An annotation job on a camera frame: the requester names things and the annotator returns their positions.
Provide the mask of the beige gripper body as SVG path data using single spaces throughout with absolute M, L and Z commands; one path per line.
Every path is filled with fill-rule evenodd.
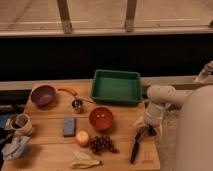
M 133 124 L 136 136 L 161 136 L 162 135 L 162 125 L 155 125 L 150 119 L 139 117 Z

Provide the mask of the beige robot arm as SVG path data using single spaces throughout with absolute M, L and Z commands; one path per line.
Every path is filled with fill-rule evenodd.
M 148 106 L 134 123 L 139 135 L 163 122 L 167 104 L 181 107 L 173 171 L 213 171 L 213 85 L 177 90 L 171 85 L 151 85 Z

